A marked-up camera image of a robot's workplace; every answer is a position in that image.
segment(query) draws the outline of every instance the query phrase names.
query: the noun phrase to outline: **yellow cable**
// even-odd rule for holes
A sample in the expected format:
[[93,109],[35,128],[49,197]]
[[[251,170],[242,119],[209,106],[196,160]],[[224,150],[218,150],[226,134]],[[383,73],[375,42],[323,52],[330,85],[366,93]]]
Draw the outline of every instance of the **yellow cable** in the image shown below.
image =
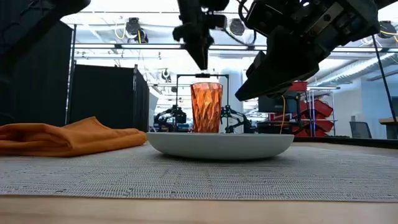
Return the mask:
[[142,43],[142,41],[141,41],[141,31],[140,30],[138,30],[138,42],[140,44]]
[[388,34],[388,35],[398,35],[397,33],[390,33],[390,32],[385,32],[385,31],[382,31],[382,30],[380,30],[380,33]]
[[283,117],[282,117],[282,125],[280,126],[280,133],[279,134],[282,134],[282,130],[283,130],[283,128],[284,128],[284,123],[285,123],[285,112],[286,112],[286,100],[285,100],[285,97],[282,95],[282,98],[284,99],[284,113],[283,113]]
[[121,40],[123,40],[124,37],[126,36],[126,24],[127,24],[127,22],[124,23],[123,36],[120,37],[120,36],[118,35],[118,24],[115,23],[114,34],[115,34],[115,36],[116,36],[117,38],[119,38],[119,39],[121,39]]

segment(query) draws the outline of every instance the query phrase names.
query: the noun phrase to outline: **table mat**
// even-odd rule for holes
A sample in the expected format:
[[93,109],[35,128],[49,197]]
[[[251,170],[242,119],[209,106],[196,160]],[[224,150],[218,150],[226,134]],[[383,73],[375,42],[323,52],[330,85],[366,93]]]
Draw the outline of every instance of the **table mat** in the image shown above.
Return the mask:
[[270,159],[199,161],[149,144],[75,158],[0,157],[0,195],[398,202],[398,158],[292,146]]

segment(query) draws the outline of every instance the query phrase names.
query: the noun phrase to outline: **office chair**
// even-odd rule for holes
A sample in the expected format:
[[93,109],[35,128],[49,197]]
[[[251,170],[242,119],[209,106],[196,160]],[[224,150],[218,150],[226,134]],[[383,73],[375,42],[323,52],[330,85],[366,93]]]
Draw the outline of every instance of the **office chair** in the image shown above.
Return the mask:
[[366,122],[350,121],[349,125],[353,138],[372,138],[371,130]]

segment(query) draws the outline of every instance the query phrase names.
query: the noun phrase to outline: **desk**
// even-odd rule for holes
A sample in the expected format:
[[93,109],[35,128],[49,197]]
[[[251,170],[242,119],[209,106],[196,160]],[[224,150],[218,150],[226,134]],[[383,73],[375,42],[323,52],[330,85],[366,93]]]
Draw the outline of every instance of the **desk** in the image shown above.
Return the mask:
[[[293,146],[398,157],[395,149],[305,142]],[[398,203],[1,196],[0,220],[13,224],[396,224]]]
[[379,119],[380,124],[386,125],[387,139],[398,139],[398,124],[394,123],[392,118]]

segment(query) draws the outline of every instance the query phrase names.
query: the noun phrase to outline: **gray placemat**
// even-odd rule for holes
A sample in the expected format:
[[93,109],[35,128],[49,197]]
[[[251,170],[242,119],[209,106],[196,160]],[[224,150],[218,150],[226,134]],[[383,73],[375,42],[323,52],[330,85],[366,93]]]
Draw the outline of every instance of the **gray placemat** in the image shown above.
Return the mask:
[[0,157],[0,195],[398,202],[398,159],[291,147],[261,161],[196,161],[150,145],[69,159]]

